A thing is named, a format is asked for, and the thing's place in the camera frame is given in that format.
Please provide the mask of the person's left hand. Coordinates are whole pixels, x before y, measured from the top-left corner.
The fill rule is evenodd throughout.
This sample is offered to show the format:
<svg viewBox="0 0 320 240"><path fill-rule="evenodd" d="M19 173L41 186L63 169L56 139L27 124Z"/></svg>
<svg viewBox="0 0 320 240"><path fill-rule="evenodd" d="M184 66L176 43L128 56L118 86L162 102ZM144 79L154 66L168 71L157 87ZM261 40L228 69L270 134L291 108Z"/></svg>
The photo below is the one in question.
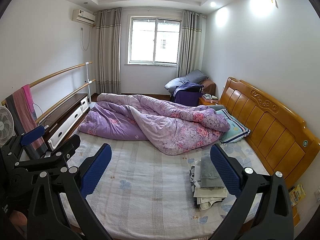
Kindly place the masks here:
<svg viewBox="0 0 320 240"><path fill-rule="evenodd" d="M13 211L9 217L16 230L26 239L27 235L23 228L27 226L27 218L20 211Z"/></svg>

